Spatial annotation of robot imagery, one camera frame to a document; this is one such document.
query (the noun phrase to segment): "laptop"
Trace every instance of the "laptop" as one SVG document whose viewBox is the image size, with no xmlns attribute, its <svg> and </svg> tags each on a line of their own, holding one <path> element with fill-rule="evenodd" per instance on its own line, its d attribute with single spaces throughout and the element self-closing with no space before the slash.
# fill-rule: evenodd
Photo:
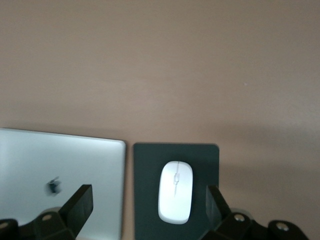
<svg viewBox="0 0 320 240">
<path fill-rule="evenodd" d="M 0 128 L 0 219 L 19 226 L 92 185 L 93 212 L 78 240 L 120 240 L 126 144 L 121 140 Z"/>
</svg>

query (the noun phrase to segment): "metal bolt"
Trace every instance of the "metal bolt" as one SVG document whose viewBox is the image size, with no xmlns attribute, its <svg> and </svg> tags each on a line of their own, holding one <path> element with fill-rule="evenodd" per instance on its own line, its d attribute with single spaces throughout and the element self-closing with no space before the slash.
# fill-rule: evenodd
<svg viewBox="0 0 320 240">
<path fill-rule="evenodd" d="M 47 220 L 49 220 L 49 219 L 51 219 L 52 218 L 52 216 L 50 215 L 50 214 L 48 214 L 48 215 L 45 215 L 43 218 L 42 218 L 42 221 L 47 221 Z"/>
<path fill-rule="evenodd" d="M 237 220 L 238 222 L 244 222 L 245 221 L 245 217 L 241 214 L 236 214 L 234 215 L 234 219 Z"/>
<path fill-rule="evenodd" d="M 9 225 L 9 223 L 3 222 L 3 223 L 0 224 L 0 229 L 4 229 L 4 228 L 6 228 L 8 225 Z"/>
<path fill-rule="evenodd" d="M 279 230 L 282 230 L 282 231 L 288 231 L 289 230 L 289 227 L 287 226 L 287 224 L 283 223 L 283 222 L 277 222 L 276 223 L 276 227 L 279 229 Z"/>
</svg>

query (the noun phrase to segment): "beige table surface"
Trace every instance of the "beige table surface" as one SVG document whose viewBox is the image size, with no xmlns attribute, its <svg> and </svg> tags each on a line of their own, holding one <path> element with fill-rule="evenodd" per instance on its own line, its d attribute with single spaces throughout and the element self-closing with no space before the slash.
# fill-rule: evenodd
<svg viewBox="0 0 320 240">
<path fill-rule="evenodd" d="M 0 127 L 215 143 L 220 190 L 320 236 L 320 2 L 0 1 Z"/>
</svg>

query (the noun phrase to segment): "mouse scroll wheel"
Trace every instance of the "mouse scroll wheel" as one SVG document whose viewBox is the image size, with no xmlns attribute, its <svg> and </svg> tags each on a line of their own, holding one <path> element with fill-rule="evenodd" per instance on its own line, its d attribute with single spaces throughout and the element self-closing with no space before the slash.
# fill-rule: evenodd
<svg viewBox="0 0 320 240">
<path fill-rule="evenodd" d="M 177 184 L 178 184 L 179 178 L 180 178 L 180 173 L 177 172 L 177 173 L 174 175 L 174 177 L 173 177 L 173 184 L 174 184 L 174 185 L 177 185 Z"/>
</svg>

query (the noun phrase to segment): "computer mouse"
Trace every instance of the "computer mouse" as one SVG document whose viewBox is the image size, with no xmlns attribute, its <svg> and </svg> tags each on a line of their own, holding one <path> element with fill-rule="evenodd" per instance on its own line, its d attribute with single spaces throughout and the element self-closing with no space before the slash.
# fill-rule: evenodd
<svg viewBox="0 0 320 240">
<path fill-rule="evenodd" d="M 193 171 L 183 161 L 170 161 L 162 169 L 158 214 L 170 224 L 185 224 L 190 216 L 193 188 Z"/>
</svg>

